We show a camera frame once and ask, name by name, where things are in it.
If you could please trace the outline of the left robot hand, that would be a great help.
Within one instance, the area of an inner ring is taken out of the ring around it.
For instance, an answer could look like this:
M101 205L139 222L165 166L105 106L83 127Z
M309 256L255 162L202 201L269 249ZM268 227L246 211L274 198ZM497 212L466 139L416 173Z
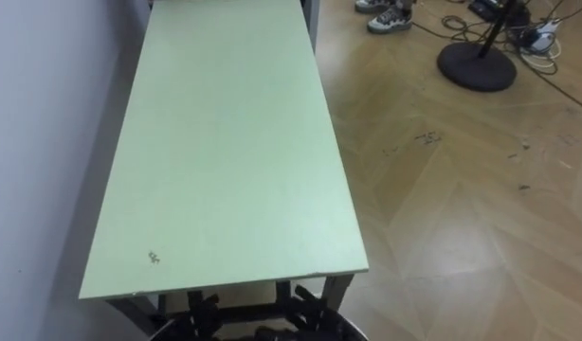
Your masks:
M187 293L189 316L193 333L199 338L212 338L222 327L217 294L204 297L202 291Z

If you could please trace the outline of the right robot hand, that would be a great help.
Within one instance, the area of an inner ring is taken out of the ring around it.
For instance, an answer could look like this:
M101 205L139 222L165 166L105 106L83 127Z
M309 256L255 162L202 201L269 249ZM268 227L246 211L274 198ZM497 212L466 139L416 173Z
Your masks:
M303 331L342 334L344 329L340 315L301 285L297 285L294 294L284 302L284 317Z

